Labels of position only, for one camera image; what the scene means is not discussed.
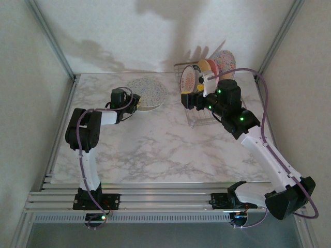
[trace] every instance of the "plate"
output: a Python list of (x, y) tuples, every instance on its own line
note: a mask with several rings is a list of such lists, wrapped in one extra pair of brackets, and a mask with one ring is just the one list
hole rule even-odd
[(198, 66), (200, 67), (201, 72), (210, 71), (211, 70), (209, 63), (205, 59), (200, 60), (198, 62)]
[(219, 74), (219, 69), (218, 69), (218, 66), (216, 64), (216, 62), (212, 59), (207, 59), (207, 62), (209, 63), (210, 65), (210, 68), (212, 69), (212, 72), (214, 73), (214, 75), (218, 75)]
[[(236, 68), (236, 60), (233, 54), (228, 50), (221, 50), (215, 53), (210, 58), (216, 62), (219, 69), (219, 73), (223, 73)], [(221, 76), (220, 80), (233, 78), (234, 72)]]
[(163, 84), (148, 77), (135, 79), (129, 82), (127, 87), (130, 88), (134, 94), (141, 97), (138, 107), (139, 111), (146, 111), (146, 109), (153, 110), (160, 107), (168, 94)]
[(195, 87), (195, 70), (193, 66), (185, 67), (180, 77), (180, 91), (194, 91)]
[(192, 65), (194, 70), (195, 70), (195, 86), (194, 86), (194, 92), (198, 91), (198, 88), (197, 86), (200, 84), (199, 82), (199, 76), (200, 76), (200, 73), (201, 73), (201, 69), (198, 65)]

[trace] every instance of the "pink plate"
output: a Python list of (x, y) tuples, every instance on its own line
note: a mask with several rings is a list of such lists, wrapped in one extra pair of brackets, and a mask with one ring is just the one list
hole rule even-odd
[(218, 66), (215, 63), (215, 61), (213, 61), (212, 59), (207, 59), (207, 62), (210, 65), (210, 68), (212, 69), (212, 72), (214, 73), (214, 75), (218, 75), (219, 74), (219, 70), (218, 70)]

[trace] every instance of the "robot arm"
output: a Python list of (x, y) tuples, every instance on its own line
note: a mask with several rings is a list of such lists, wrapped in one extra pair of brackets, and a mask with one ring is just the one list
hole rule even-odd
[[(132, 94), (129, 96), (123, 89), (117, 88), (112, 90), (111, 101), (105, 107), (110, 105), (111, 109), (100, 109), (101, 111), (91, 111), (84, 115), (79, 125), (79, 137), (82, 145), (82, 164), (77, 159), (78, 166), (82, 165), (85, 178), (81, 178), (78, 193), (75, 196), (73, 209), (75, 210), (94, 210), (98, 209), (95, 202), (91, 199), (89, 193), (94, 200), (102, 205), (104, 202), (117, 201), (112, 205), (112, 209), (118, 208), (119, 195), (103, 194), (101, 182), (97, 173), (95, 147), (99, 142), (100, 127), (103, 125), (118, 124), (123, 120), (125, 113), (133, 114), (137, 110), (140, 96)], [(77, 124), (85, 109), (75, 108), (71, 116), (65, 140), (70, 145), (70, 148), (80, 157), (79, 145), (77, 141)]]
[[(263, 142), (260, 122), (252, 112), (242, 107), (240, 96), (241, 89), (234, 80), (222, 80), (215, 92), (207, 96), (202, 92), (182, 94), (182, 104), (187, 109), (209, 109), (224, 128), (250, 150), (271, 181), (273, 188), (245, 181), (234, 184), (228, 189), (228, 201), (232, 206), (236, 208), (243, 203), (251, 203), (267, 207), (274, 217), (283, 220), (308, 202), (292, 177), (300, 180), (309, 195), (315, 188), (315, 182), (311, 177), (303, 178), (271, 142)], [(271, 147), (290, 173), (285, 171), (268, 147)]]

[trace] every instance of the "white marble surface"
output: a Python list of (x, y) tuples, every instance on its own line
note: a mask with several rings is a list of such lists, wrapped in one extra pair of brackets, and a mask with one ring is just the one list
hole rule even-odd
[[(188, 126), (172, 73), (82, 74), (71, 111), (104, 107), (113, 88), (144, 77), (159, 80), (168, 90), (167, 99), (153, 111), (136, 112), (123, 123), (102, 126), (96, 147), (102, 182), (268, 181), (248, 150), (221, 124)], [(253, 76), (238, 73), (235, 79), (247, 108), (261, 120)], [(63, 139), (51, 183), (79, 182), (80, 177), (77, 158)]]

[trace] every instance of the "white wall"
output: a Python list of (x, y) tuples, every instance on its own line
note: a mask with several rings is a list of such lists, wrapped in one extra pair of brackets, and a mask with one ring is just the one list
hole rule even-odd
[(0, 23), (0, 247), (9, 247), (69, 83), (23, 0), (1, 1)]
[(312, 224), (320, 247), (331, 247), (330, 13), (330, 1), (306, 1), (265, 75), (276, 142), (317, 184), (312, 199), (320, 217)]
[(222, 43), (258, 69), (292, 0), (37, 0), (73, 70), (172, 72)]

